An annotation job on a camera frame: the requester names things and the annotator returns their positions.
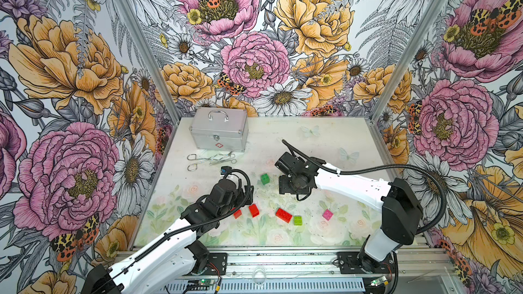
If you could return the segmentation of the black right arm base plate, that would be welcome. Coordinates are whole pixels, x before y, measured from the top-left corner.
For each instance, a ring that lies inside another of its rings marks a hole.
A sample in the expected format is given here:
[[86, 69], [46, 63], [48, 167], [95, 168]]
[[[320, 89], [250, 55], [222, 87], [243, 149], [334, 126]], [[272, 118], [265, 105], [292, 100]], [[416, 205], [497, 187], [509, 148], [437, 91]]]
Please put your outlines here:
[[365, 253], [354, 250], [336, 253], [336, 265], [342, 274], [393, 274], [396, 261], [391, 254], [382, 262], [375, 261]]

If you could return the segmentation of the magenta lego brick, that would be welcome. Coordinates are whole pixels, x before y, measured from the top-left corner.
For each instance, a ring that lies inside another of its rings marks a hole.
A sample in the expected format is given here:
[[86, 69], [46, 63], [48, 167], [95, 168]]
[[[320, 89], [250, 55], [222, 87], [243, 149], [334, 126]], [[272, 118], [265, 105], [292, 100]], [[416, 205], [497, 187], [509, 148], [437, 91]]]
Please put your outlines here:
[[322, 214], [322, 217], [327, 220], [327, 221], [330, 221], [331, 218], [333, 217], [334, 213], [332, 211], [330, 211], [329, 209], [325, 209], [324, 213]]

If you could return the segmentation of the dark green lego brick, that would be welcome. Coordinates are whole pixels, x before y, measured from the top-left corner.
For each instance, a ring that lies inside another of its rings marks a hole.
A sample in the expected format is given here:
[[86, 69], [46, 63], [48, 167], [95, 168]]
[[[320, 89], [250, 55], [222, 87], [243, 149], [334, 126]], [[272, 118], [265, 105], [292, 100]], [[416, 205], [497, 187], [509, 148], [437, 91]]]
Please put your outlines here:
[[270, 183], [270, 177], [268, 176], [268, 174], [262, 174], [260, 176], [260, 180], [263, 185], [267, 185]]

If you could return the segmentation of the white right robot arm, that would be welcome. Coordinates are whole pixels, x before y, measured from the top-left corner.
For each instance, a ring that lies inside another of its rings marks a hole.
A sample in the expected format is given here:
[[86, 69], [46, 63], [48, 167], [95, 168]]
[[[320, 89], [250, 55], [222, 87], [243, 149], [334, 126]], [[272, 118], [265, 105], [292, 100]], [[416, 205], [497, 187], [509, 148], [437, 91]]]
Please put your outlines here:
[[374, 272], [402, 246], [413, 244], [418, 235], [422, 207], [409, 184], [400, 178], [392, 182], [363, 177], [365, 171], [343, 171], [317, 158], [304, 159], [284, 153], [275, 163], [281, 171], [279, 193], [303, 195], [314, 189], [348, 197], [381, 213], [381, 226], [366, 238], [355, 263]]

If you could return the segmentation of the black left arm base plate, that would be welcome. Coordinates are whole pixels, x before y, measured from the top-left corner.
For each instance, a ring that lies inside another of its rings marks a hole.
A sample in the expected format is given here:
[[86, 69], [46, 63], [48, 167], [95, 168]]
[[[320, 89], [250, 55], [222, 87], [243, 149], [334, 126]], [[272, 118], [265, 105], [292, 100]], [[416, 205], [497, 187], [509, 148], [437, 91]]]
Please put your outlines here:
[[209, 253], [196, 260], [191, 271], [192, 276], [225, 276], [227, 270], [227, 253]]

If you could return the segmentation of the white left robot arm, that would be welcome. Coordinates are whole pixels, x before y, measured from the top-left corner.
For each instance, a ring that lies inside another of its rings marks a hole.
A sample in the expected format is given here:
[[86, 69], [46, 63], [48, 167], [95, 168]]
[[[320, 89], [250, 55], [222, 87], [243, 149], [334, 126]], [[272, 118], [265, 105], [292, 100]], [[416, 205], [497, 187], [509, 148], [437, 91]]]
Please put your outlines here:
[[211, 193], [189, 205], [163, 234], [109, 268], [93, 268], [82, 293], [154, 293], [180, 276], [200, 273], [209, 251], [199, 239], [253, 201], [247, 173], [231, 167], [223, 171]]

